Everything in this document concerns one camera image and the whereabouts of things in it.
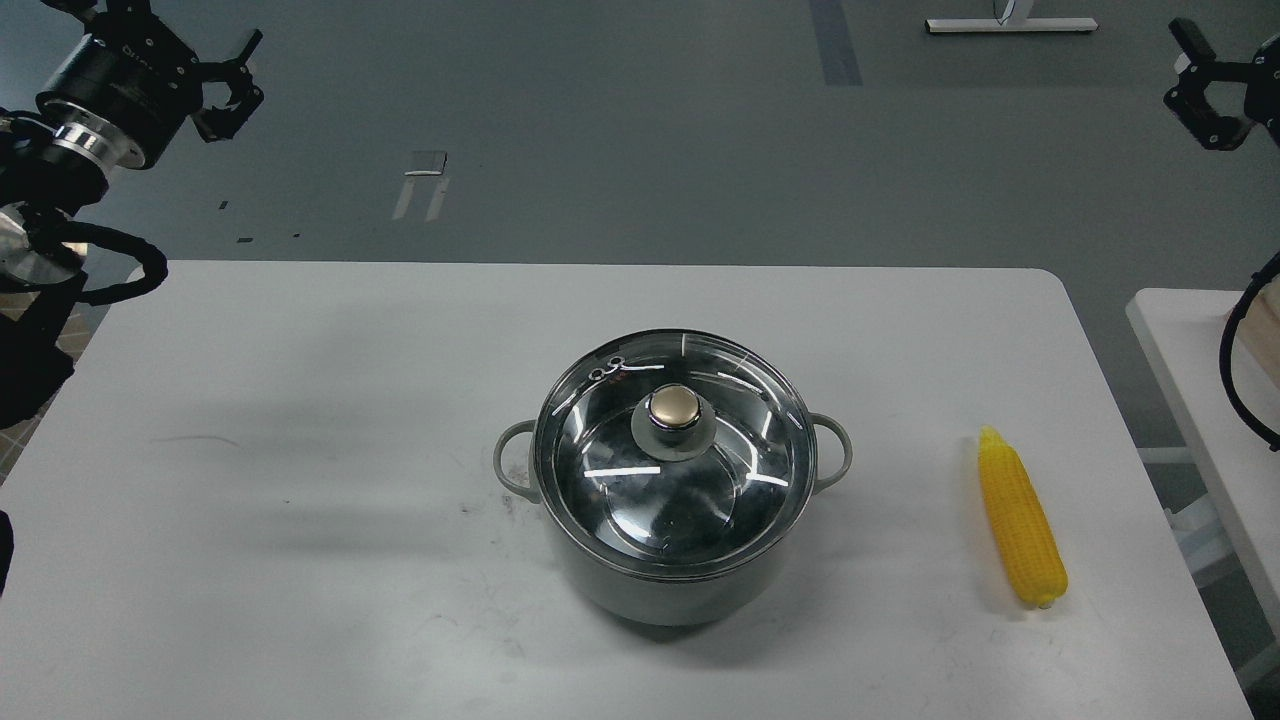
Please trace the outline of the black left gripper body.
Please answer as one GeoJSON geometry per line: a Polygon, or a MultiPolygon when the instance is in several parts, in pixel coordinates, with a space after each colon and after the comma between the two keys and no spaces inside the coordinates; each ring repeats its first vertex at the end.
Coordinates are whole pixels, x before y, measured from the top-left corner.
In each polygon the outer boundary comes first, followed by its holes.
{"type": "Polygon", "coordinates": [[[140,151],[164,151],[204,100],[198,58],[148,1],[50,1],[83,35],[36,96],[38,111],[73,109],[116,127],[140,151]]]}

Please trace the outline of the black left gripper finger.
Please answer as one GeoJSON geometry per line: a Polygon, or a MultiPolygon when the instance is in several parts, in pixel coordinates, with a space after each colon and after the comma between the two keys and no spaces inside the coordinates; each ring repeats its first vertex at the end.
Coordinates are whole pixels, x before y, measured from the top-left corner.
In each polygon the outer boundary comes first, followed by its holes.
{"type": "Polygon", "coordinates": [[[247,94],[230,100],[227,106],[201,108],[192,115],[192,122],[205,143],[228,141],[243,128],[264,100],[264,92],[251,86],[247,94]]]}
{"type": "Polygon", "coordinates": [[[250,60],[262,42],[262,37],[264,32],[260,28],[251,29],[228,59],[201,61],[201,72],[204,76],[250,76],[250,60]]]}

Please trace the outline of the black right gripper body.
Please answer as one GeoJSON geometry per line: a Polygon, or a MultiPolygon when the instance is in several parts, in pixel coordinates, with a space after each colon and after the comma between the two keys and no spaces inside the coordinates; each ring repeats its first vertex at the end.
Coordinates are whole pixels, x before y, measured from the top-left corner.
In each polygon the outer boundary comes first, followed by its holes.
{"type": "Polygon", "coordinates": [[[1279,36],[1274,35],[1254,53],[1249,63],[1243,63],[1245,99],[1244,120],[1235,138],[1239,147],[1254,127],[1266,129],[1279,145],[1279,36]]]}

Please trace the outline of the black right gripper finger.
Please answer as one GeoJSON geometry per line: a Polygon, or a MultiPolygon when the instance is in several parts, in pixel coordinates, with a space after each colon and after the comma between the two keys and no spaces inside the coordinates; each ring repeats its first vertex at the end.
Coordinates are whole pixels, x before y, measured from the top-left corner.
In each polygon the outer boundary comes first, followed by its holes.
{"type": "Polygon", "coordinates": [[[1220,61],[1216,51],[1204,37],[1199,26],[1189,18],[1172,18],[1169,31],[1181,54],[1174,61],[1179,79],[1198,81],[1248,81],[1251,64],[1220,61]]]}
{"type": "Polygon", "coordinates": [[[1206,88],[1207,85],[1178,85],[1164,95],[1164,104],[1201,147],[1233,151],[1244,142],[1254,123],[1247,117],[1219,113],[1206,97],[1206,88]]]}

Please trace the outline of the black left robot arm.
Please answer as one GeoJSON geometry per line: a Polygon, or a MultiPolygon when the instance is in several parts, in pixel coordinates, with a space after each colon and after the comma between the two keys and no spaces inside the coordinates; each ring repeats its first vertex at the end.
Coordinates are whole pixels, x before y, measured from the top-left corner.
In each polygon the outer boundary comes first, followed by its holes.
{"type": "Polygon", "coordinates": [[[31,110],[3,110],[1,424],[33,420],[73,375],[58,341],[76,306],[110,306],[159,288],[166,255],[138,236],[78,222],[113,172],[154,168],[180,127],[228,141],[264,101],[251,69],[262,41],[205,61],[147,1],[55,1],[82,36],[31,110]]]}

